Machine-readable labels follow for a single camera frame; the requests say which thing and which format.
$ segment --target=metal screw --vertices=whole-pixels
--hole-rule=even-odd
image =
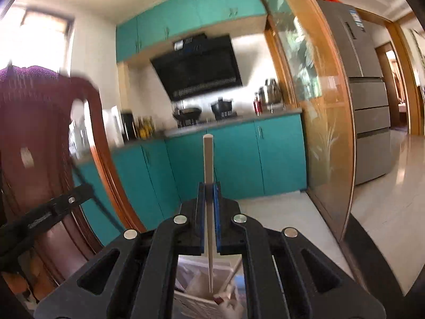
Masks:
[[[239,214],[237,214],[233,217],[233,220],[236,223],[245,223],[247,221],[247,217],[245,215],[239,213]]]
[[[295,228],[286,228],[283,233],[287,237],[297,237],[298,236],[298,230]]]
[[[124,232],[124,237],[127,240],[132,240],[133,238],[135,238],[137,236],[137,231],[135,231],[134,229],[128,229]]]
[[[184,215],[177,215],[176,217],[174,217],[173,221],[176,224],[184,224],[188,221],[188,218]]]

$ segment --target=window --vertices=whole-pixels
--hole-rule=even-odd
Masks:
[[[11,7],[0,21],[0,68],[64,67],[70,22],[37,10]]]

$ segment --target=countertop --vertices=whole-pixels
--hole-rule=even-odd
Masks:
[[[295,115],[295,114],[301,114],[302,113],[302,109],[301,108],[297,108],[297,109],[281,109],[278,110],[276,112],[272,113],[263,113],[261,115],[246,115],[246,116],[238,116],[238,117],[233,117],[230,119],[225,119],[225,120],[220,120],[220,121],[212,121],[212,122],[207,122],[207,123],[203,123],[203,124],[197,124],[195,126],[187,126],[187,127],[182,127],[182,128],[173,128],[171,130],[166,130],[164,131],[164,137],[165,138],[173,138],[176,136],[184,136],[186,134],[192,134],[192,133],[196,133],[199,132],[201,130],[204,129],[211,129],[211,128],[220,128],[223,126],[229,126],[231,124],[240,124],[240,123],[244,123],[244,122],[252,122],[252,121],[258,121],[258,120],[267,120],[267,119],[272,119],[275,117],[280,117],[280,116],[285,116],[285,115]]]
[[[220,120],[220,121],[212,121],[212,122],[206,122],[203,124],[197,124],[195,126],[187,126],[187,127],[182,127],[182,128],[173,128],[173,129],[169,129],[169,130],[165,130],[165,131],[161,131],[158,132],[154,137],[150,138],[150,139],[138,139],[135,141],[130,141],[128,143],[125,143],[124,145],[121,146],[117,146],[117,147],[112,147],[110,149],[110,151],[112,153],[115,153],[117,151],[120,150],[125,150],[127,148],[132,148],[133,146],[136,145],[143,145],[144,143],[150,142],[152,140],[164,140],[164,139],[170,139],[170,138],[174,138],[174,137],[178,137],[178,136],[185,136],[188,134],[192,134],[192,133],[196,133],[205,129],[212,129],[212,128],[221,128],[224,126],[229,126],[232,124],[241,124],[244,122],[252,122],[252,121],[258,121],[258,120],[267,120],[267,119],[272,119],[272,118],[276,118],[276,117],[280,117],[280,116],[286,116],[286,115],[296,115],[296,114],[301,114],[302,113],[302,109],[301,108],[296,108],[296,109],[287,109],[287,110],[279,110],[276,111],[274,113],[263,113],[261,115],[245,115],[245,116],[238,116],[238,117],[234,117],[231,119],[225,119],[225,120]],[[73,159],[75,161],[75,164],[80,165],[80,164],[84,164],[88,161],[93,160],[93,157],[91,155],[90,150],[87,150],[87,152],[84,152],[80,157],[76,157],[73,156]]]

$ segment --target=red bottle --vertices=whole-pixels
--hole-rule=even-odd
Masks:
[[[256,92],[256,98],[254,99],[254,111],[257,115],[263,113],[263,107],[261,106],[261,101],[258,98],[258,92]]]

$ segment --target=doorway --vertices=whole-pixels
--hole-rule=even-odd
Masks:
[[[375,49],[381,65],[383,80],[387,89],[390,126],[392,129],[408,132],[409,123],[406,109],[406,92],[400,65],[391,42]]]

